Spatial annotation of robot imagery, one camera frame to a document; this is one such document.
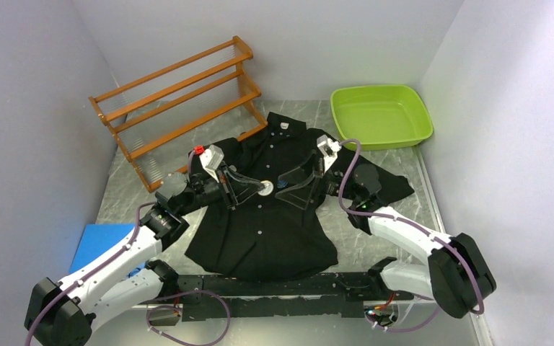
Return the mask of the blue round brooch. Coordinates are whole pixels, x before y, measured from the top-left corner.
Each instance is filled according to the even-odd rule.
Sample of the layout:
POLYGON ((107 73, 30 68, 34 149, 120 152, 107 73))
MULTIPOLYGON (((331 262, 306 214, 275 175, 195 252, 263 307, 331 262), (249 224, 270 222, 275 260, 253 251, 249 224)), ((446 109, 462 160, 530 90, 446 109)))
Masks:
POLYGON ((281 180, 281 179, 280 179, 280 180, 277 181, 276 187, 277 187, 278 189, 283 189, 283 188, 286 188, 287 185, 288 185, 288 182, 287 182, 287 181, 281 180))

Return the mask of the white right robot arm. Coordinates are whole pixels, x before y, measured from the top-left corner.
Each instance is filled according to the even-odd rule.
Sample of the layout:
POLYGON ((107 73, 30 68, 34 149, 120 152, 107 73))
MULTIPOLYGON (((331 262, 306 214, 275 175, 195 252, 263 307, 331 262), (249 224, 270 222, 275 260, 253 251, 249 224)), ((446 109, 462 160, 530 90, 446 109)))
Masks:
POLYGON ((482 314, 484 300, 496 281, 475 240, 432 230, 405 217, 391 207, 386 192, 395 187, 378 167, 363 163, 354 154, 350 163, 335 149, 313 151, 299 166, 284 172, 284 186, 277 198, 297 207, 320 196, 335 195, 351 225, 365 234, 384 239, 417 259, 407 263, 395 257, 380 260, 369 270, 368 289, 378 299, 404 291, 434 301, 454 318, 482 314))

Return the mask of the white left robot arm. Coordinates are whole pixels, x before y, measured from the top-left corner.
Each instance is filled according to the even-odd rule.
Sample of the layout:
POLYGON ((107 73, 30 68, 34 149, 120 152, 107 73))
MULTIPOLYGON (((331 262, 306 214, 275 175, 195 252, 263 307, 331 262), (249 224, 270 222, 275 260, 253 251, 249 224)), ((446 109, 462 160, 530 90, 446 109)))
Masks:
POLYGON ((25 344, 85 345, 103 324, 145 301, 167 303, 180 296, 178 273, 155 257, 188 229, 185 215, 212 203, 233 209, 273 183, 241 175, 224 163, 190 177, 175 172, 163 180, 148 212, 133 230, 81 269, 60 280, 44 278, 32 289, 25 317, 25 344))

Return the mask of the green plastic basin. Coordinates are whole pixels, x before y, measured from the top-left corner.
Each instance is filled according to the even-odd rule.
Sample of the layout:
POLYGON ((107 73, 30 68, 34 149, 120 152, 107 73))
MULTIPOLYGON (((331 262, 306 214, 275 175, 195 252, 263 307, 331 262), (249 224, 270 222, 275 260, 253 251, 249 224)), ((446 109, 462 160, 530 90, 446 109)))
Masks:
POLYGON ((434 134, 423 100, 404 84, 337 89, 330 108, 340 137, 358 140, 365 151, 416 146, 434 134))

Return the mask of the aluminium frame rail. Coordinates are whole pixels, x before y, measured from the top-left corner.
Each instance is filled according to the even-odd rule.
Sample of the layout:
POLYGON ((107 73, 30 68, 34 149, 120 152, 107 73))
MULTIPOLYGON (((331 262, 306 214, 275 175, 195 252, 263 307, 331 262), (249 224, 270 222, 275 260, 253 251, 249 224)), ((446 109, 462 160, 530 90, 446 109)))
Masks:
POLYGON ((478 318, 454 319, 402 296, 375 309, 341 296, 197 296, 177 311, 134 306, 101 324, 90 345, 489 345, 478 318))

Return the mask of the orange wooden rack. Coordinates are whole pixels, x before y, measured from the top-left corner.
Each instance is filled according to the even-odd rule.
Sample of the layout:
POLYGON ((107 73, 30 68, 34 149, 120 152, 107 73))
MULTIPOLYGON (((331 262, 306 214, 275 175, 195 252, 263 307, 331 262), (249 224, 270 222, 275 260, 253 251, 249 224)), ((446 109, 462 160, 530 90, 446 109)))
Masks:
POLYGON ((211 141, 241 141, 268 121, 255 106, 262 94, 245 70, 252 48, 240 37, 128 82, 89 103, 142 185, 155 191, 184 155, 199 145, 197 129, 215 128, 211 141))

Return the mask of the blue foam pad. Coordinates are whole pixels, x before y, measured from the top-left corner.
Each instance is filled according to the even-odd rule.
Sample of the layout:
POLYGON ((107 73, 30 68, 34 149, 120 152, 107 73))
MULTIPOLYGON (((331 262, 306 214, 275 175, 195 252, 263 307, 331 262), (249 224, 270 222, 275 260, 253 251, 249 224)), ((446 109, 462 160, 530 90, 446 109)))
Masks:
POLYGON ((97 259, 132 230, 132 223, 87 224, 78 243, 69 274, 97 259))

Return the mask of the orange round brooch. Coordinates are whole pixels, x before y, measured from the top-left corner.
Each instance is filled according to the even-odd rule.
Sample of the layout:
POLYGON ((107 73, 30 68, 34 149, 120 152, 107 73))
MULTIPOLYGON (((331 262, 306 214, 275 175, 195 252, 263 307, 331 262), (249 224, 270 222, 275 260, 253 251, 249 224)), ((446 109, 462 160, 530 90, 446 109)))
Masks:
POLYGON ((274 185, 270 180, 261 181, 262 188, 258 191, 260 196, 268 196, 273 192, 274 185))

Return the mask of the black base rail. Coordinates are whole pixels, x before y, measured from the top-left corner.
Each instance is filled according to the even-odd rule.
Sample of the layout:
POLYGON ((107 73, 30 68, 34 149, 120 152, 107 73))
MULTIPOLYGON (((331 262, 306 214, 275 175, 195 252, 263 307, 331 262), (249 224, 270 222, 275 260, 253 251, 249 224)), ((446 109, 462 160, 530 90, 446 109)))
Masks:
POLYGON ((183 321, 233 318, 338 315, 361 318, 365 311, 412 301, 413 295, 391 293, 365 272, 325 272, 301 280, 252 283, 220 275, 181 275, 170 288, 147 303, 176 303, 183 321))

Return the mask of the black button shirt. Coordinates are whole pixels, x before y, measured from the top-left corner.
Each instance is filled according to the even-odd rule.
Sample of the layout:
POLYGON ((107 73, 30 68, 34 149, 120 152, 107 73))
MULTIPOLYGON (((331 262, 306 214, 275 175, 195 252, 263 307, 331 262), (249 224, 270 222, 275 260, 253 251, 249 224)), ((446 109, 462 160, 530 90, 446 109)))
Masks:
MULTIPOLYGON (((300 164, 325 131, 303 121, 268 113, 268 125, 243 141, 216 142, 224 160, 248 177, 269 180, 300 164)), ((316 210, 321 197, 302 210, 274 194, 255 195, 234 210, 210 204, 185 255, 206 272, 252 282, 295 280, 338 264, 338 250, 326 236, 316 210)))

